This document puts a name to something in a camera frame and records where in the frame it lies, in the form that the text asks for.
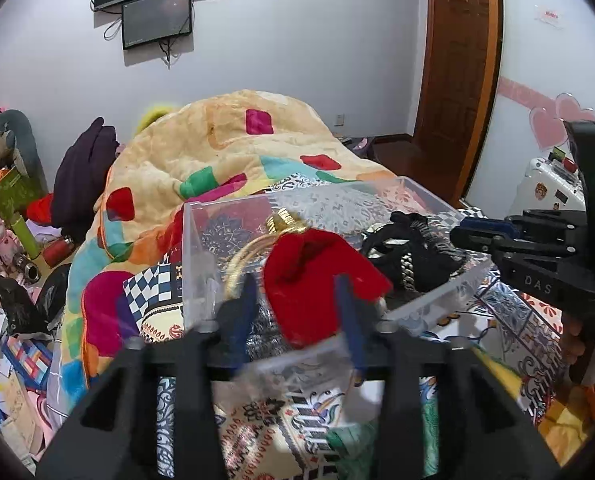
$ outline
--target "pink heart sticker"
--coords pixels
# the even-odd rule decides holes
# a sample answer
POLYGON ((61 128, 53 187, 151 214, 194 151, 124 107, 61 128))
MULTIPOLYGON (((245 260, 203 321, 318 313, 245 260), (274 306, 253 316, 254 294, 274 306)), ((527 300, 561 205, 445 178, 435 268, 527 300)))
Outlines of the pink heart sticker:
POLYGON ((595 110, 582 110, 577 99, 571 94, 558 95, 555 100, 555 113, 565 121, 595 121, 595 110))
POLYGON ((566 142, 566 130, 562 121, 545 108, 533 108, 529 121, 541 152, 566 142))

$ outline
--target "gold bracelet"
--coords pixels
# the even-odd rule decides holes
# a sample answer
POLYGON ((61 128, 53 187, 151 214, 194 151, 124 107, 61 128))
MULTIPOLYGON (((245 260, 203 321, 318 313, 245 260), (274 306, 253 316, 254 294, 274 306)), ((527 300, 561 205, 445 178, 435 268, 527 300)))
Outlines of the gold bracelet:
POLYGON ((286 233, 303 233, 309 229, 309 225, 305 221, 286 208, 282 208, 277 213, 271 215, 266 221, 266 226, 269 230, 268 234, 248 242, 228 263, 224 286, 225 300, 231 300, 236 296, 242 271, 254 256, 272 247, 286 233))

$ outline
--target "patterned blanket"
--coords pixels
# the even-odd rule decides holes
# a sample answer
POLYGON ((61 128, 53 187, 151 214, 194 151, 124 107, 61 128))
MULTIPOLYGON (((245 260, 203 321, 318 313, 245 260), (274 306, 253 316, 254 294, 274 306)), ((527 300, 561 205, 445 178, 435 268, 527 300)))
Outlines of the patterned blanket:
POLYGON ((329 182, 393 176, 343 147, 309 105, 267 92, 189 104, 129 142, 68 279, 61 378, 71 408, 113 357, 87 338, 85 286, 103 270, 155 265, 180 241, 185 200, 245 196, 294 173, 329 182))

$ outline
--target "metal screw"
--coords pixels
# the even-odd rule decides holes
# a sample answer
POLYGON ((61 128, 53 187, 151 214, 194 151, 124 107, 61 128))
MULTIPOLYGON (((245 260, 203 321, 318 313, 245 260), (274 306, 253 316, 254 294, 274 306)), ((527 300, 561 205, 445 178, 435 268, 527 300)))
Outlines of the metal screw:
POLYGON ((194 327, 195 332, 199 332, 201 334, 217 332, 219 328, 220 326, 218 325, 218 322, 214 319, 203 319, 194 327))
POLYGON ((392 334, 397 332, 397 323, 389 319, 378 321, 375 328, 381 334, 392 334))

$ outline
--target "door frame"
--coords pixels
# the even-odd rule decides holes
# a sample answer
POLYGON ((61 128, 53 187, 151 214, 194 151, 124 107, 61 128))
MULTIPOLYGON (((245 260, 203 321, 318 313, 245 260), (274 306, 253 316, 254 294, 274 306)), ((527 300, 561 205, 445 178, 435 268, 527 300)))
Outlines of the door frame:
MULTIPOLYGON (((420 91, 420 103, 418 104, 418 114, 416 118, 416 130, 418 125, 423 120, 423 112, 425 110, 425 100, 429 87, 429 81, 433 73, 431 66, 431 49, 430 45, 433 42, 433 26, 434 26, 434 0, 428 0, 427 11, 427 30, 426 30, 426 53, 424 55, 424 69, 420 91)), ((489 28, 486 45, 486 58, 484 61, 484 78, 482 82, 482 91, 475 115, 475 123, 473 124, 473 132, 469 140, 468 148, 464 160, 461 162, 461 169, 459 176, 455 183, 450 203, 455 207, 459 207, 460 199, 464 197, 466 190, 473 174, 475 167, 479 160, 486 131, 488 129, 489 119, 493 110, 493 102, 495 101, 495 94, 497 92, 498 76, 500 73, 500 59, 501 59, 501 42, 503 34, 503 0, 489 0, 489 28)))

